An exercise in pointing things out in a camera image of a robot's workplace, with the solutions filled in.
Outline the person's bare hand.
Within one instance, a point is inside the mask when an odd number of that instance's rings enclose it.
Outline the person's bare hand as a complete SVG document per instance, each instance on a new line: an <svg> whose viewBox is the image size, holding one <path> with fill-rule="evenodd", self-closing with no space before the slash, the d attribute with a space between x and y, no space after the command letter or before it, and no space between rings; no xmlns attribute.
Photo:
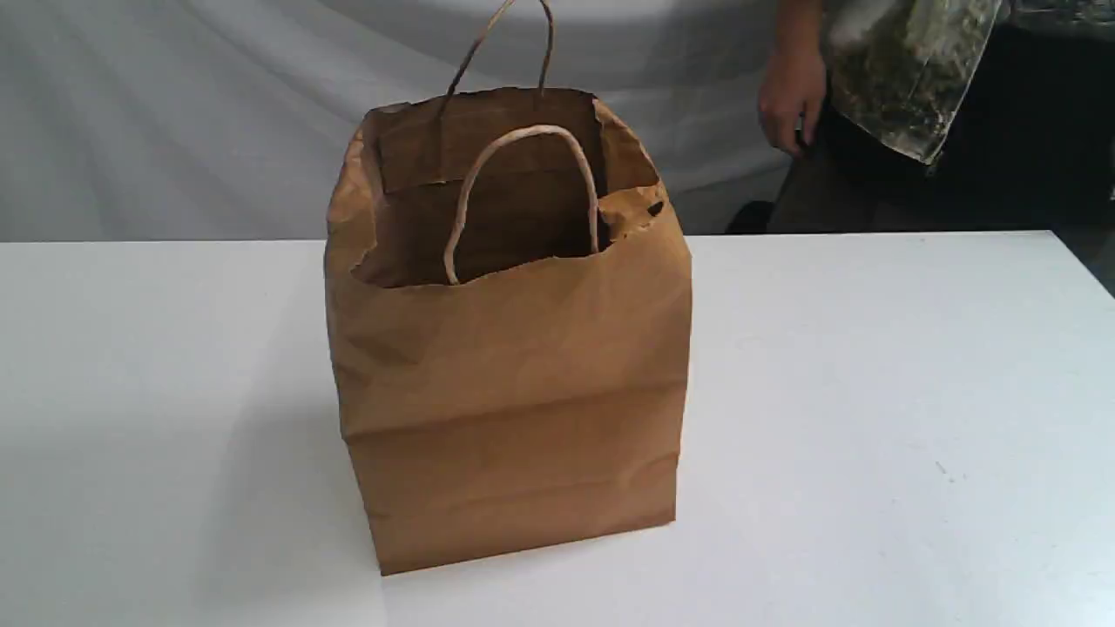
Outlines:
<svg viewBox="0 0 1115 627"><path fill-rule="evenodd" d="M825 97L818 44L775 49L758 91L758 119L769 145L799 158L814 142Z"/></svg>

